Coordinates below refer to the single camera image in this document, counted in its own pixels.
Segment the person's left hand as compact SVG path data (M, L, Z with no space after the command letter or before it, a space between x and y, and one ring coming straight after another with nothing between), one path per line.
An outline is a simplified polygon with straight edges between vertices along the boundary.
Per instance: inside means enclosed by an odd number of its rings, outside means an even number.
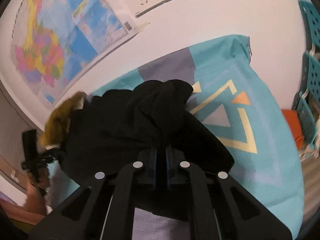
M47 190L50 188L50 178L48 167L42 167L38 169L37 175L34 175L30 171L27 172L29 183L35 187L37 192L42 196L46 196Z

